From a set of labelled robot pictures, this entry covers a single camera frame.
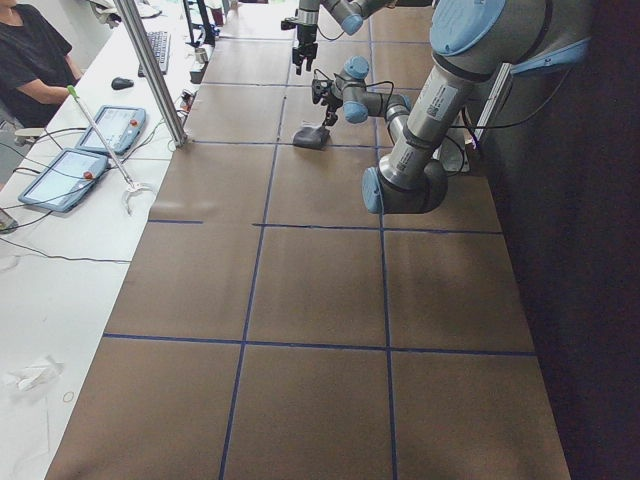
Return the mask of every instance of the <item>white table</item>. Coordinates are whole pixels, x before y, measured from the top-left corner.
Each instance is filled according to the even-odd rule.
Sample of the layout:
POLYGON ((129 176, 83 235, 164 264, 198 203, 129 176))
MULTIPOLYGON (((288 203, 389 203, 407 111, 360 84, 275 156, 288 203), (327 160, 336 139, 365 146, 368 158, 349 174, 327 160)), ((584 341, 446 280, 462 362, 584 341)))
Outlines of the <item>white table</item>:
MULTIPOLYGON (((168 17, 145 21, 145 28, 172 34, 166 83, 172 98, 193 91, 189 68, 192 49, 184 45, 185 23, 168 17)), ((104 104, 143 107, 144 139, 161 121, 146 79, 137 77, 138 60, 124 26, 119 27, 85 73, 76 90, 89 110, 104 104), (133 79, 133 88, 114 91, 111 80, 133 79)), ((84 127, 86 119, 72 99, 62 105, 48 125, 53 132, 84 127)), ((55 135, 62 147, 73 147, 80 133, 55 135)), ((137 150, 125 166, 135 181, 159 189, 172 157, 171 136, 161 125, 153 141, 137 150)), ((48 164, 59 152, 51 140, 38 142, 32 160, 48 164)), ((41 169, 30 160, 22 166, 41 169)), ((0 191, 0 206, 16 205, 17 196, 32 181, 14 174, 0 191)), ((0 385, 0 479, 40 479, 58 448, 75 400, 89 369, 125 274, 155 199, 149 192, 132 197, 132 215, 122 204, 126 183, 117 169, 109 171, 83 202, 67 214, 44 220, 3 236, 48 255, 113 259, 123 262, 51 259, 0 241, 0 375, 21 370, 50 355, 63 364, 59 377, 18 393, 0 385)), ((15 208, 9 213, 22 224, 45 212, 15 208)))

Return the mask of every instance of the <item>tablet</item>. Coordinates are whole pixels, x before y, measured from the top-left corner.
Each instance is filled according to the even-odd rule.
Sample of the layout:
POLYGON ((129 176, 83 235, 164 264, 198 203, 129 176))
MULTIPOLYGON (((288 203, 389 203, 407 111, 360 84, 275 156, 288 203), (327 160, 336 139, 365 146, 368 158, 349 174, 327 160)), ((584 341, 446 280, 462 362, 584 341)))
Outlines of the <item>tablet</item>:
POLYGON ((98 183, 107 165, 104 155, 65 148, 18 200, 54 212, 68 212, 98 183))
MULTIPOLYGON (((122 155, 131 148, 142 131, 146 116, 144 108, 103 105, 94 120, 113 151, 122 155)), ((87 128, 76 148, 87 152, 108 153, 93 127, 87 128)))

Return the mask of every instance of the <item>black wall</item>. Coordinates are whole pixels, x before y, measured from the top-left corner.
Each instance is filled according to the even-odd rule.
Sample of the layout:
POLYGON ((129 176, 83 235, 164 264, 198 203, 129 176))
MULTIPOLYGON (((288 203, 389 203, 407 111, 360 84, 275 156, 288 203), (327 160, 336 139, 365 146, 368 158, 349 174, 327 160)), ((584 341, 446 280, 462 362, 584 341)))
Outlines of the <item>black wall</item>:
MULTIPOLYGON (((640 6, 600 1, 589 60, 484 141, 574 480, 640 479, 640 6)), ((496 123, 561 78, 518 79, 496 123)))

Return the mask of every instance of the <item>black mouse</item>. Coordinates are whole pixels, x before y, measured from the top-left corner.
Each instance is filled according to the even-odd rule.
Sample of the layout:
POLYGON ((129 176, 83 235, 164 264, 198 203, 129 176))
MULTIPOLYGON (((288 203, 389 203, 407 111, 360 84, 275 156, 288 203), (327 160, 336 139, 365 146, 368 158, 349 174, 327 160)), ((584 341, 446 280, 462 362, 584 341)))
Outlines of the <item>black mouse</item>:
POLYGON ((116 77, 111 81, 111 88, 114 90, 122 90, 129 87, 133 87, 133 80, 128 78, 116 77))

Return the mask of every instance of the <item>black shirt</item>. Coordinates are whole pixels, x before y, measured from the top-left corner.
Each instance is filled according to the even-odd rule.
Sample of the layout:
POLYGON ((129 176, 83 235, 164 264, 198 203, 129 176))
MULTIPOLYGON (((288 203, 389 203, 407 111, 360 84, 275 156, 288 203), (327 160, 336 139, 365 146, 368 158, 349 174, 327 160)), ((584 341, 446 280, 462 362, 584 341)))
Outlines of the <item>black shirt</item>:
POLYGON ((16 5, 23 25, 0 22, 0 99, 24 127, 45 127, 59 105, 44 105, 17 90, 40 79, 51 87, 75 85, 64 57, 71 45, 31 5, 16 5))

